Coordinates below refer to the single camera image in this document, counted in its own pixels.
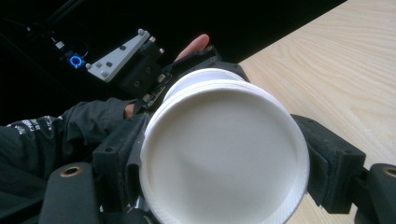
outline light wood surface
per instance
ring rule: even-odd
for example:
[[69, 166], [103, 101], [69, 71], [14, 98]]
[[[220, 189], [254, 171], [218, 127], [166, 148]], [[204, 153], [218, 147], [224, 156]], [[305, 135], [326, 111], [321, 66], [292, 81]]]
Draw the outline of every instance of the light wood surface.
[[[366, 153], [396, 164], [396, 1], [349, 0], [240, 63], [291, 114], [314, 119]], [[306, 194], [288, 223], [354, 223]]]

